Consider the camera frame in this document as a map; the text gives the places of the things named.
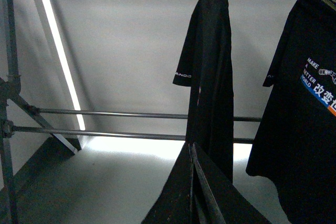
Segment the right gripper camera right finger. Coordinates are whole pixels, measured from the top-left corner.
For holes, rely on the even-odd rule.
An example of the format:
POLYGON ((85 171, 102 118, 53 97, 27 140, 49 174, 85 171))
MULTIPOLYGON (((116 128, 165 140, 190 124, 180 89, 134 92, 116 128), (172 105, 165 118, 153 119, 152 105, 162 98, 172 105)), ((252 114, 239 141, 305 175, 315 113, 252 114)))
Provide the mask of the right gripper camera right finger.
POLYGON ((199 183, 194 195, 200 223, 270 223, 196 143, 191 155, 199 183))

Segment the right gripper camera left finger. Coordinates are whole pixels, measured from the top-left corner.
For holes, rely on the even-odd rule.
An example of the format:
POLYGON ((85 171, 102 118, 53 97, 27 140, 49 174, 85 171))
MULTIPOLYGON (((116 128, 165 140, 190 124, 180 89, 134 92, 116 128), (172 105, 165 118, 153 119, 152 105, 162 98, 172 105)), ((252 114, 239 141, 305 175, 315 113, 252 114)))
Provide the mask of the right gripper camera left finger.
POLYGON ((190 147, 184 143, 158 199, 142 223, 191 223, 192 181, 190 147))

